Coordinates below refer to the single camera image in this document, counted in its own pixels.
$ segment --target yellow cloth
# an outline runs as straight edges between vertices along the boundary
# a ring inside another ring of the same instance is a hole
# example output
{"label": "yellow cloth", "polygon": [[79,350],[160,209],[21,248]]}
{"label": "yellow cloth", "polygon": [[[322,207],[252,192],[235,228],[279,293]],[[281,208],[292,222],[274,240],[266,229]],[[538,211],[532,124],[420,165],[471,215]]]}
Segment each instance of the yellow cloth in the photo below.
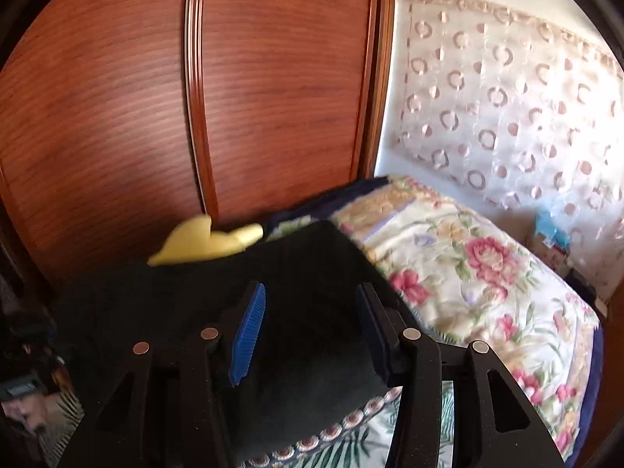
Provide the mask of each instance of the yellow cloth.
{"label": "yellow cloth", "polygon": [[182,264],[226,257],[240,253],[263,234],[258,223],[225,232],[211,232],[212,219],[207,214],[180,223],[167,237],[158,253],[147,261],[149,266]]}

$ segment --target floral quilt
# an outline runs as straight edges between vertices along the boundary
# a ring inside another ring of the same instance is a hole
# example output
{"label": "floral quilt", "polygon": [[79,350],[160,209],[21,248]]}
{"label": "floral quilt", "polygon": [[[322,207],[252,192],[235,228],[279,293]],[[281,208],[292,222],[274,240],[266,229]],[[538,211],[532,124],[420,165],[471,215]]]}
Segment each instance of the floral quilt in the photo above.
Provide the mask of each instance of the floral quilt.
{"label": "floral quilt", "polygon": [[[313,220],[280,226],[288,232]],[[578,434],[598,317],[557,275],[481,215],[411,178],[391,178],[333,215],[437,340],[487,341],[526,393],[564,459]],[[452,464],[445,383],[438,467]],[[397,402],[292,468],[380,468]]]}

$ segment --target blue object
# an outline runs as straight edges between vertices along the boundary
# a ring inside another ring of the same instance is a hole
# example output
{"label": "blue object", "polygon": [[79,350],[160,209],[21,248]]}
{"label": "blue object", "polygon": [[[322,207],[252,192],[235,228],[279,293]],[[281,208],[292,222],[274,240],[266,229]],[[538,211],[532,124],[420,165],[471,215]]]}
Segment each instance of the blue object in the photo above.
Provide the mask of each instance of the blue object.
{"label": "blue object", "polygon": [[553,222],[548,211],[541,211],[535,216],[535,234],[543,234],[564,251],[570,249],[570,236]]}
{"label": "blue object", "polygon": [[249,371],[265,308],[266,290],[263,284],[258,283],[252,291],[247,310],[232,344],[232,362],[228,377],[233,386],[237,386]]}

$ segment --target silver rivet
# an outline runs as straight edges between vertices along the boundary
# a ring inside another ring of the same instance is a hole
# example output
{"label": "silver rivet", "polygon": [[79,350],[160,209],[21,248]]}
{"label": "silver rivet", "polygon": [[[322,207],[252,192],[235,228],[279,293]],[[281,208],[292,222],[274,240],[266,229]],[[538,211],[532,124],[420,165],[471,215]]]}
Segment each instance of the silver rivet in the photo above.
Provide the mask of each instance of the silver rivet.
{"label": "silver rivet", "polygon": [[487,354],[490,346],[485,341],[478,339],[472,344],[472,349],[479,354]]}
{"label": "silver rivet", "polygon": [[211,339],[215,339],[218,335],[219,335],[219,331],[215,329],[214,327],[206,327],[200,334],[202,338],[207,339],[209,341]]}
{"label": "silver rivet", "polygon": [[145,341],[139,341],[135,346],[132,347],[132,351],[140,356],[146,353],[150,349],[150,344]]}
{"label": "silver rivet", "polygon": [[407,328],[403,331],[403,336],[407,339],[411,339],[412,341],[416,341],[420,338],[420,331],[414,328]]}

